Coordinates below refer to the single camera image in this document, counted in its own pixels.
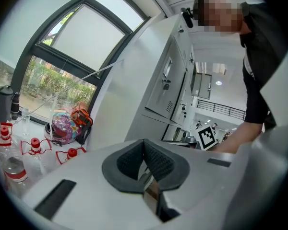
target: black shirt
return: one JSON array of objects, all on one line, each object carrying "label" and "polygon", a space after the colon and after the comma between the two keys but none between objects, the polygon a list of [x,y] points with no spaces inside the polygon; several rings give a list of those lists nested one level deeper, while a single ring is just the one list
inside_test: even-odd
[{"label": "black shirt", "polygon": [[267,4],[242,4],[244,21],[251,33],[240,35],[242,47],[246,48],[252,70],[250,73],[243,61],[243,79],[247,89],[245,121],[265,123],[265,129],[274,127],[272,114],[260,94],[260,89],[269,81],[288,51],[288,43],[281,27],[268,9]]}]

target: black slot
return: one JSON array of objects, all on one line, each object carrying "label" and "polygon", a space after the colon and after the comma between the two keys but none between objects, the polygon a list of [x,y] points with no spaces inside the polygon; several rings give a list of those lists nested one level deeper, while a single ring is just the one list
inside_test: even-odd
[{"label": "black slot", "polygon": [[212,163],[215,165],[223,166],[223,167],[229,167],[231,162],[224,161],[224,160],[219,160],[219,159],[208,159],[208,163]]},{"label": "black slot", "polygon": [[61,205],[64,203],[69,193],[75,187],[76,182],[62,180],[34,209],[43,217],[51,220]]}]

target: greenery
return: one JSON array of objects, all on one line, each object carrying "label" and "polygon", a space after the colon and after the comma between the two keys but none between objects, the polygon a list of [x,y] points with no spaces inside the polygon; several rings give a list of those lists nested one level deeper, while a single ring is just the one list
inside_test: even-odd
[{"label": "greenery", "polygon": [[[35,97],[50,97],[73,83],[73,79],[64,77],[60,73],[36,63],[34,60],[30,62],[24,78],[24,88],[31,95],[34,92]],[[88,107],[93,92],[94,89],[76,83],[59,96],[58,102],[59,104],[70,102],[73,106],[84,103]]]}]

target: person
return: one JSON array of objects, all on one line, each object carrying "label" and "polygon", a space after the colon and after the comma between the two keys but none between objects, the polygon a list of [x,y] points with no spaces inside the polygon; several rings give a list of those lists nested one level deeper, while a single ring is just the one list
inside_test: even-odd
[{"label": "person", "polygon": [[201,121],[198,121],[196,124],[196,129],[198,129],[200,126],[202,126]]},{"label": "person", "polygon": [[247,90],[246,116],[237,130],[214,149],[236,153],[239,146],[253,141],[262,131],[276,124],[260,94],[288,51],[288,42],[279,23],[264,0],[195,0],[193,19],[199,26],[209,26],[226,34],[238,33],[245,49],[242,61],[243,80]]},{"label": "person", "polygon": [[216,127],[217,127],[217,124],[214,123],[211,128],[213,129],[213,133],[216,135]]}]

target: railing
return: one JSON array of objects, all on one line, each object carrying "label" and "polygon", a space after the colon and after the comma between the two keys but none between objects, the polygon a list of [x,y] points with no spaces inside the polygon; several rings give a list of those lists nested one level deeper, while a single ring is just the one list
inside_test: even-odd
[{"label": "railing", "polygon": [[221,113],[226,116],[235,117],[241,120],[245,119],[245,111],[239,110],[236,108],[232,108],[226,105],[220,105],[212,102],[207,102],[203,100],[198,100],[197,103],[198,108],[202,108],[211,112]]}]

